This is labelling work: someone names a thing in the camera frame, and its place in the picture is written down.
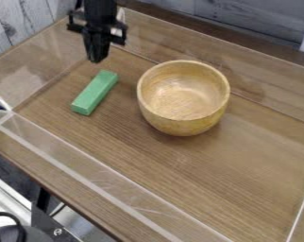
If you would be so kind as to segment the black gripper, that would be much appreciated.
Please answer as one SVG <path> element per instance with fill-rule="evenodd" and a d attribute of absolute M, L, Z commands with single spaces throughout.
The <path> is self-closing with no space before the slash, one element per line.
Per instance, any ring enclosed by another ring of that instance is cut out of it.
<path fill-rule="evenodd" d="M 68 13 L 67 29 L 81 33 L 87 57 L 92 62 L 101 62 L 109 52 L 111 43 L 127 44 L 128 25 L 117 19 L 117 0 L 77 0 L 75 8 Z M 96 38 L 96 55 L 93 38 L 84 25 L 76 21 L 83 20 L 88 29 L 101 33 Z"/>

